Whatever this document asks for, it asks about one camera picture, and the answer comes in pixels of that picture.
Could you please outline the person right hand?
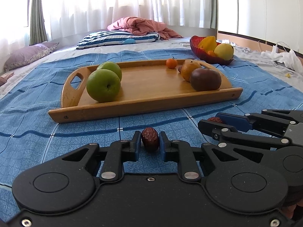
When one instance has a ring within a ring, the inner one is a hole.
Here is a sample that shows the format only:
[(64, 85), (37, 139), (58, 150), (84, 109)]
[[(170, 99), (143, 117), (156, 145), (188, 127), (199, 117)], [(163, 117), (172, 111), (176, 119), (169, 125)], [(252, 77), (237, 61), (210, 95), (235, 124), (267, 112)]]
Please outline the person right hand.
[(287, 216), (289, 219), (293, 217), (294, 211), (296, 207), (302, 207), (303, 199), (300, 200), (298, 203), (291, 205), (289, 207), (282, 207), (281, 211), (284, 213), (285, 216)]

